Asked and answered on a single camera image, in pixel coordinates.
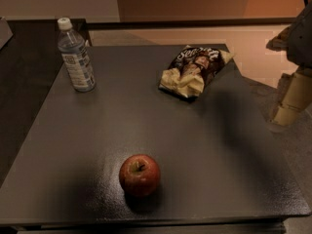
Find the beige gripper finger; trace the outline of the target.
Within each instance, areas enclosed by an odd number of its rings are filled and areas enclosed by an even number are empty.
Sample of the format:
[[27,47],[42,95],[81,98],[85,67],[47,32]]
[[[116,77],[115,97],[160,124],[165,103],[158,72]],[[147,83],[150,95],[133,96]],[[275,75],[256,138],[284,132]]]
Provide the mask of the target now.
[[311,103],[312,69],[300,66],[292,75],[282,75],[270,122],[283,127],[289,126]]

